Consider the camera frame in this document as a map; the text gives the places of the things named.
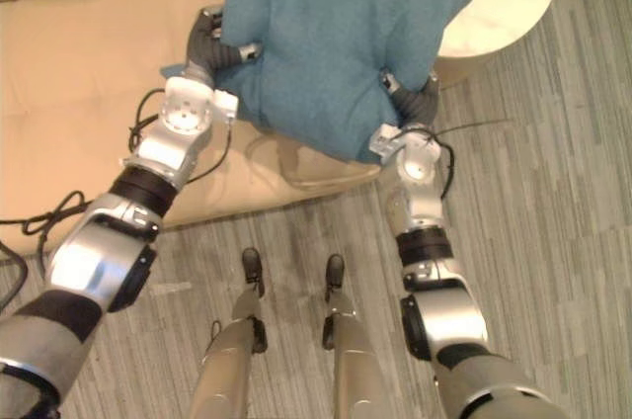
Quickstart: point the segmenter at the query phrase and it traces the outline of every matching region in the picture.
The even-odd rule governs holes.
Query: cable
[[[208,342],[208,345],[206,346],[206,350],[204,350],[205,355],[208,353],[208,350],[210,350],[210,347],[212,347],[213,343],[215,343],[215,340],[217,340],[217,337],[219,336],[222,330],[223,330],[223,327],[221,325],[221,320],[213,320],[213,323],[210,325],[210,341]]]
[[[224,162],[224,160],[226,159],[226,156],[228,155],[228,151],[230,150],[230,144],[232,142],[232,139],[233,139],[233,126],[231,125],[228,127],[228,133],[226,134],[226,145],[224,146],[224,152],[221,154],[221,157],[219,157],[219,160],[215,162],[215,164],[210,169],[190,179],[189,182],[187,182],[187,185],[192,184],[193,182],[197,182],[199,179],[206,177],[207,175],[209,175],[210,173],[214,172],[215,170],[219,168],[219,166]]]
[[[145,106],[145,103],[149,101],[149,98],[154,96],[157,93],[164,93],[164,88],[152,88],[149,90],[145,96],[142,97],[140,103],[138,104],[138,108],[136,108],[136,117],[134,119],[134,126],[129,128],[129,139],[127,140],[127,148],[129,152],[133,152],[138,144],[140,143],[141,134],[140,132],[145,129],[147,126],[151,125],[153,122],[158,120],[158,115],[152,115],[149,118],[145,118],[144,120],[140,119],[142,114],[142,109]]]
[[[455,127],[450,127],[448,129],[440,130],[439,132],[436,132],[435,135],[444,135],[444,134],[448,134],[449,132],[455,132],[457,130],[462,130],[462,129],[469,129],[471,127],[499,125],[500,123],[511,123],[512,121],[513,120],[511,119],[503,119],[503,120],[483,121],[481,123],[470,123],[469,125],[455,126]]]
[[[7,264],[16,264],[18,265],[18,269],[20,270],[18,279],[13,283],[9,291],[5,293],[4,296],[0,299],[0,313],[2,313],[2,311],[6,308],[7,305],[9,305],[9,303],[11,303],[11,300],[15,298],[18,292],[22,289],[24,283],[27,281],[27,277],[29,276],[29,267],[27,266],[27,262],[22,256],[13,251],[2,241],[0,241],[0,251],[9,256]]]
[[[67,208],[66,206],[68,203],[75,197],[79,198],[78,204],[74,207]],[[34,236],[39,234],[36,259],[38,261],[39,273],[41,277],[44,278],[45,266],[43,261],[43,248],[46,240],[48,239],[48,234],[58,223],[62,222],[68,216],[73,216],[85,211],[91,202],[92,201],[86,202],[84,194],[75,190],[64,197],[61,203],[59,203],[53,211],[25,219],[2,219],[0,220],[0,225],[21,225],[22,234],[25,236]],[[2,312],[24,285],[24,282],[29,275],[29,267],[22,256],[2,242],[0,242],[0,251],[9,257],[7,264],[15,264],[20,269],[18,279],[11,286],[9,292],[2,297],[2,300],[0,300],[0,312]]]

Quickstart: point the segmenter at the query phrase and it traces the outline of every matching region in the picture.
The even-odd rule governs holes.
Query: blue cloth
[[[218,74],[240,117],[342,159],[377,163],[368,140],[396,124],[379,72],[425,84],[443,28],[470,0],[226,0],[222,41],[263,44]]]

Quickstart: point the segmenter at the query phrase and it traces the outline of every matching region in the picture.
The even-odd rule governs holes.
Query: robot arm
[[[237,98],[213,89],[211,73],[259,53],[221,44],[220,24],[219,9],[200,11],[187,67],[167,81],[158,122],[55,251],[45,291],[0,322],[0,417],[56,417],[104,314],[132,305],[144,286],[151,243],[210,142],[213,119],[231,124],[236,115]]]
[[[448,419],[565,419],[517,365],[490,353],[485,319],[452,255],[435,186],[440,147],[419,124],[428,106],[420,103],[438,96],[436,80],[421,94],[392,75],[383,81],[405,123],[382,126],[370,148],[382,157],[380,197],[409,293],[401,311],[410,353],[431,363]]]

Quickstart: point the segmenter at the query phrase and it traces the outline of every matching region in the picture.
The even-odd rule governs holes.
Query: couch cushion
[[[127,128],[139,99],[164,84],[161,66],[182,60],[198,9],[220,2],[1,4],[0,218],[51,210],[74,189],[89,198],[106,191],[119,173],[119,159],[127,155]],[[148,114],[159,104],[155,98],[147,104]],[[200,168],[219,157],[224,134],[219,127]],[[340,191],[376,173],[376,167],[344,164],[239,122],[224,165],[215,176],[188,186],[167,221],[174,225],[280,206]],[[35,246],[13,228],[3,227],[0,238],[22,252]]]

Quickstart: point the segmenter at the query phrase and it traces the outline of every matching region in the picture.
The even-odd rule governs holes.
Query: floor
[[[449,235],[492,345],[570,417],[632,418],[632,0],[554,0],[525,39],[444,91],[437,128],[498,119],[509,121],[444,137],[457,151]],[[62,417],[184,417],[251,245],[270,347],[253,361],[249,417],[331,417],[320,335],[333,252],[394,417],[442,417],[429,367],[405,349],[400,263],[374,185],[163,235],[148,287],[108,317]],[[31,276],[21,300],[39,288]]]

